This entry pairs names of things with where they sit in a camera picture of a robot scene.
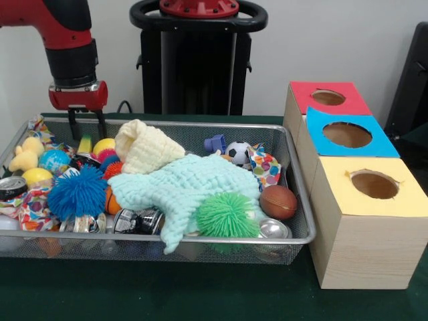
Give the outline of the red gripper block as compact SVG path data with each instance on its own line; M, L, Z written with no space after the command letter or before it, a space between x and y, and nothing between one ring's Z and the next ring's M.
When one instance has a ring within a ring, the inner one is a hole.
M107 137L106 122L102 111L108 100L108 87L105 81L96 81L89 86L79 88L60 88L51 83L48 93L49 100L56 110L68 111L68 122L73 140L80 139L80 127L76 121L76 111L71 108L95 110L93 113L98 120L98 135L100 139Z

